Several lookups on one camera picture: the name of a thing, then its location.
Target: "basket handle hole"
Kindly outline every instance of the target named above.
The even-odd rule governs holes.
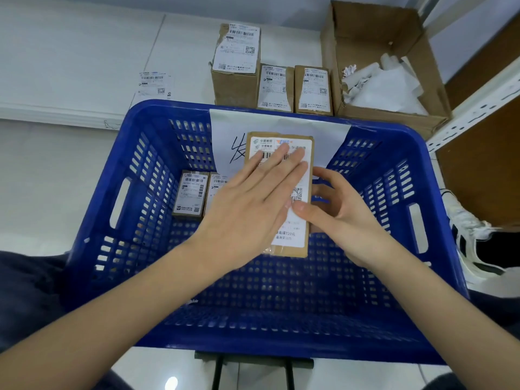
[[[121,210],[123,209],[123,205],[126,200],[126,195],[128,194],[128,189],[130,188],[130,178],[123,179],[123,183],[121,183],[121,188],[119,189],[118,197],[115,199],[114,208],[112,209],[112,214],[110,215],[110,227],[116,229],[119,224],[119,218],[121,216]]]
[[[421,207],[417,203],[410,204],[408,205],[408,212],[410,213],[410,219],[412,220],[417,253],[426,253],[428,250],[428,237],[426,236],[426,229],[424,228]]]

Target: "right hand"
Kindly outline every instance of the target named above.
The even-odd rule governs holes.
[[[336,171],[314,167],[313,175],[333,186],[313,184],[312,195],[328,203],[295,201],[295,214],[314,225],[311,232],[326,233],[358,266],[374,270],[385,264],[388,250],[400,245],[380,226],[358,192]]]

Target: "open cardboard box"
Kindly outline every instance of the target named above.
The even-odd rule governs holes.
[[[332,0],[320,38],[323,67],[331,72],[335,116],[404,124],[424,139],[451,119],[444,84],[416,10]],[[360,70],[380,62],[384,53],[408,57],[424,89],[419,100],[428,116],[343,103],[343,69],[355,64]]]

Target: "blue plastic basket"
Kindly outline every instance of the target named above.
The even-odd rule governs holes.
[[[171,212],[181,170],[215,170],[213,108],[222,107],[149,100],[128,111],[67,263],[63,301],[68,309],[113,288],[193,234],[197,222],[179,222]],[[352,124],[328,168],[347,177],[393,237],[467,295],[426,145],[416,132],[388,123],[283,116]],[[130,184],[112,228],[110,216],[124,180]],[[427,234],[422,254],[409,211],[414,203]],[[138,345],[442,363],[380,281],[324,234],[309,238],[307,258],[258,256],[195,299]]]

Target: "qr code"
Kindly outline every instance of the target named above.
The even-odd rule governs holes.
[[[291,197],[294,200],[300,200],[302,199],[302,193],[303,193],[303,188],[301,187],[295,187],[294,190],[293,190],[293,193],[291,194]]]

